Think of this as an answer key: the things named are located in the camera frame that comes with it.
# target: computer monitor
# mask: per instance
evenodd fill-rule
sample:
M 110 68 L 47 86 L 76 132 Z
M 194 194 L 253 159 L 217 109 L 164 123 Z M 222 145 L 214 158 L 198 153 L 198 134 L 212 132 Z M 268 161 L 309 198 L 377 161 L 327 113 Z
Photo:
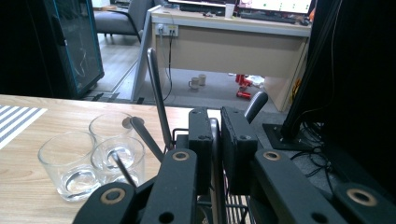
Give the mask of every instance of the computer monitor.
M 307 14 L 311 0 L 239 0 L 240 9 Z
M 225 0 L 168 0 L 171 4 L 196 5 L 204 7 L 225 7 Z

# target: wooden table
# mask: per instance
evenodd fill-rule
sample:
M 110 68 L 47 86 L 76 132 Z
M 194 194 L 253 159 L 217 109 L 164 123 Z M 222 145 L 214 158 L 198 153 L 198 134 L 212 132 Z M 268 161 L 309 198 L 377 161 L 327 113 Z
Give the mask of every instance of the wooden table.
M 122 105 L 49 98 L 0 95 L 0 105 L 47 108 L 35 122 L 0 149 L 0 223 L 71 223 L 84 202 L 64 201 L 37 158 L 52 136 L 88 131 L 92 119 L 110 111 L 138 116 L 160 148 L 164 147 L 158 113 L 152 105 Z M 189 108 L 167 107 L 170 129 L 188 128 Z M 219 111 L 209 110 L 219 119 Z M 160 163 L 146 147 L 146 179 L 154 177 Z

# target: white cup on desk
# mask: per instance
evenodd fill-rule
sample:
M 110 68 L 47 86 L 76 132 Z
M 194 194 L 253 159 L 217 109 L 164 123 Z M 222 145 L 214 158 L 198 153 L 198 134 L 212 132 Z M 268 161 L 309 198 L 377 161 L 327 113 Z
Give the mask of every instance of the white cup on desk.
M 235 4 L 225 5 L 225 19 L 230 19 L 233 16 L 234 9 L 235 9 Z

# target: cup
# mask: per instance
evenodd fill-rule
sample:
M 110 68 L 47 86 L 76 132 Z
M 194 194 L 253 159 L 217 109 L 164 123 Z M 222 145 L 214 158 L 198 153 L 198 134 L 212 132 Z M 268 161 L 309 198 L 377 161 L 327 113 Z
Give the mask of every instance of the cup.
M 112 153 L 116 152 L 137 186 L 145 181 L 145 148 L 132 137 L 109 138 L 99 144 L 93 151 L 91 163 L 98 173 L 102 184 L 112 182 L 128 183 L 127 178 L 114 161 Z
M 77 202 L 101 186 L 91 164 L 95 138 L 86 132 L 63 133 L 38 150 L 38 159 L 62 198 Z
M 205 74 L 200 74 L 200 75 L 198 76 L 198 78 L 199 78 L 198 84 L 199 84 L 200 86 L 204 86 L 205 83 L 206 83 L 206 75 L 205 75 Z
M 233 10 L 235 9 L 235 4 L 225 5 L 225 18 L 230 19 L 233 16 Z
M 189 81 L 189 87 L 192 89 L 198 89 L 199 86 L 199 78 L 198 77 L 192 77 L 191 81 Z
M 114 137 L 136 137 L 136 132 L 130 123 L 131 118 L 131 115 L 122 112 L 103 114 L 91 121 L 89 130 L 97 144 Z

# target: gray chair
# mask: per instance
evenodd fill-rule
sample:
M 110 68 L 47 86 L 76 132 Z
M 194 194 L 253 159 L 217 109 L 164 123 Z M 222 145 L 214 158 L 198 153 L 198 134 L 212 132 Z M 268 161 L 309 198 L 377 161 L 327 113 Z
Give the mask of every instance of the gray chair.
M 128 11 L 109 10 L 95 13 L 96 32 L 110 35 L 136 35 L 141 43 L 146 13 L 154 7 L 155 0 L 131 0 Z

